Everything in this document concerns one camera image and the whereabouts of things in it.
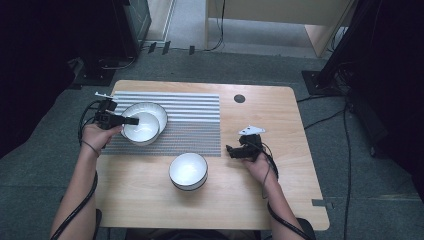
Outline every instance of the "gray carpet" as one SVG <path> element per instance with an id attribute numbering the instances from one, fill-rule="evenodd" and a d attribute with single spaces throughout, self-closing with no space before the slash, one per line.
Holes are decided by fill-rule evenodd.
<path id="1" fill-rule="evenodd" d="M 78 154 L 77 127 L 94 93 L 109 94 L 120 79 L 289 86 L 298 99 L 308 97 L 301 70 L 321 70 L 325 60 L 171 50 L 143 52 L 119 70 L 110 87 L 66 90 L 42 119 L 31 138 L 0 160 L 0 239 L 46 239 L 60 197 Z M 303 124 L 343 109 L 343 98 L 299 103 Z M 424 205 L 410 176 L 390 159 L 369 155 L 366 134 L 347 113 L 352 147 L 352 194 L 348 239 L 423 239 Z M 348 148 L 343 115 L 306 130 L 330 228 L 317 239 L 343 239 L 348 176 Z M 123 239 L 123 229 L 111 229 Z M 98 239 L 107 239 L 101 229 Z"/>

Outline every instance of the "person's hand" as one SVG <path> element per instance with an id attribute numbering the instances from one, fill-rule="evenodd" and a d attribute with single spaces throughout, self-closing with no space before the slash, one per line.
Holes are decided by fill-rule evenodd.
<path id="1" fill-rule="evenodd" d="M 100 153 L 103 146 L 110 142 L 112 136 L 119 133 L 121 130 L 122 126 L 103 130 L 99 128 L 97 124 L 89 124 L 84 127 L 82 140 L 90 144 L 97 152 Z"/>
<path id="2" fill-rule="evenodd" d="M 260 183 L 264 181 L 267 174 L 267 178 L 277 179 L 274 171 L 270 169 L 268 159 L 264 153 L 260 153 L 254 162 L 250 159 L 243 159 L 242 162 L 247 167 L 250 174 Z"/>

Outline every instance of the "wrist strap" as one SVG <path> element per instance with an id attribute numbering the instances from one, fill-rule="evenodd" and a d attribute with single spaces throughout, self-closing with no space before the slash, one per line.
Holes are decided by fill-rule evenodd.
<path id="1" fill-rule="evenodd" d="M 89 146 L 91 149 L 93 149 L 93 151 L 96 153 L 97 157 L 100 157 L 100 153 L 99 153 L 96 149 L 94 149 L 94 147 L 93 147 L 93 146 L 91 146 L 90 144 L 88 144 L 88 143 L 87 143 L 86 141 L 84 141 L 84 140 L 81 140 L 81 142 L 82 142 L 82 143 L 84 143 L 85 145 Z"/>
<path id="2" fill-rule="evenodd" d="M 292 230 L 293 232 L 295 232 L 296 234 L 298 234 L 299 236 L 301 236 L 303 239 L 306 240 L 312 240 L 308 235 L 306 235 L 304 232 L 302 232 L 299 228 L 293 226 L 291 223 L 287 222 L 286 220 L 280 218 L 271 208 L 271 205 L 269 205 L 268 202 L 268 212 L 269 214 L 271 214 L 272 218 L 274 218 L 275 220 L 277 220 L 279 223 L 283 224 L 285 227 L 287 227 L 288 229 Z"/>

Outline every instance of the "white bowl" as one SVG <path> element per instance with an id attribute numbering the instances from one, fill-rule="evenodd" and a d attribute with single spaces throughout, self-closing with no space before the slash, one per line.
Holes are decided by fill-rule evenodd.
<path id="1" fill-rule="evenodd" d="M 131 117 L 140 112 L 150 113 L 155 116 L 159 121 L 159 133 L 162 133 L 168 122 L 168 115 L 162 106 L 152 102 L 140 102 L 125 109 L 121 115 L 124 117 Z"/>
<path id="2" fill-rule="evenodd" d="M 146 146 L 153 143 L 159 136 L 159 121 L 150 113 L 139 112 L 131 117 L 138 118 L 138 125 L 125 124 L 122 135 L 132 143 L 139 146 Z"/>
<path id="3" fill-rule="evenodd" d="M 206 182 L 208 164 L 199 154 L 184 153 L 172 161 L 169 176 L 177 188 L 192 191 Z"/>

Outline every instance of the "black stand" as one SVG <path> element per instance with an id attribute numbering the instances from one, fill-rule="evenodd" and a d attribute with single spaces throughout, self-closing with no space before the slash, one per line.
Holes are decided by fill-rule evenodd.
<path id="1" fill-rule="evenodd" d="M 327 96 L 341 96 L 342 92 L 334 84 L 329 84 L 324 87 L 320 86 L 319 71 L 302 71 L 303 80 L 305 81 L 306 88 L 309 95 L 327 95 Z"/>
<path id="2" fill-rule="evenodd" d="M 77 77 L 72 83 L 72 89 L 81 89 L 82 86 L 110 86 L 113 76 L 115 75 L 114 69 L 99 69 L 95 72 L 87 72 L 83 66 L 79 71 Z"/>

